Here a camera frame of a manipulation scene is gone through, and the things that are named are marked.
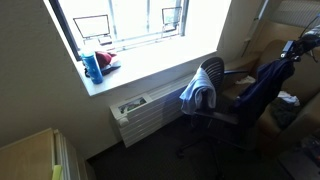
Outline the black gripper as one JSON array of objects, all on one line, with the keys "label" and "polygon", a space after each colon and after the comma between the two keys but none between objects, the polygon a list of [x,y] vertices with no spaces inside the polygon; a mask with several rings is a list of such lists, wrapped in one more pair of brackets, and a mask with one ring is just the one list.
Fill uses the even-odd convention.
[{"label": "black gripper", "polygon": [[300,62],[301,57],[306,54],[312,55],[312,51],[307,49],[307,42],[304,40],[290,40],[288,41],[280,54],[281,59],[291,60],[294,62]]}]

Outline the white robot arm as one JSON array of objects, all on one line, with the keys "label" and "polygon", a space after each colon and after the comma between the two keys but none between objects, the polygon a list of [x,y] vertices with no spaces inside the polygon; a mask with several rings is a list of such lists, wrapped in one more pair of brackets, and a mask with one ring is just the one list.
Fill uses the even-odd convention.
[{"label": "white robot arm", "polygon": [[315,26],[311,30],[309,30],[309,26],[319,17],[320,14],[317,14],[304,28],[297,40],[289,40],[285,44],[280,55],[281,58],[299,61],[303,54],[308,53],[317,62],[313,55],[313,49],[320,46],[320,25]]}]

